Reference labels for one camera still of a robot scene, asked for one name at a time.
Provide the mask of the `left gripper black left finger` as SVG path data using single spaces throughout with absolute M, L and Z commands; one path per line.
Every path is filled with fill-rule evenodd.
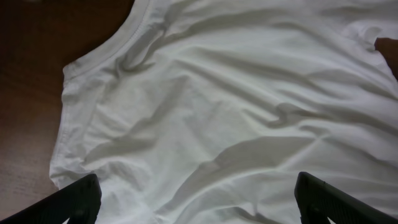
M 101 206 L 96 174 L 88 174 L 1 224 L 95 224 Z

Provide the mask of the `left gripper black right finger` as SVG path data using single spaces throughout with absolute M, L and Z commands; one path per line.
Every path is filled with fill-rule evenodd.
M 387 215 L 308 172 L 300 172 L 294 190 L 302 224 L 397 224 Z

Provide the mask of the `white t-shirt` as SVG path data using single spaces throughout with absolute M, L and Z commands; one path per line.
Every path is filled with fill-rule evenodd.
M 299 172 L 397 216 L 397 2 L 137 0 L 63 69 L 50 179 L 98 223 L 298 223 Z

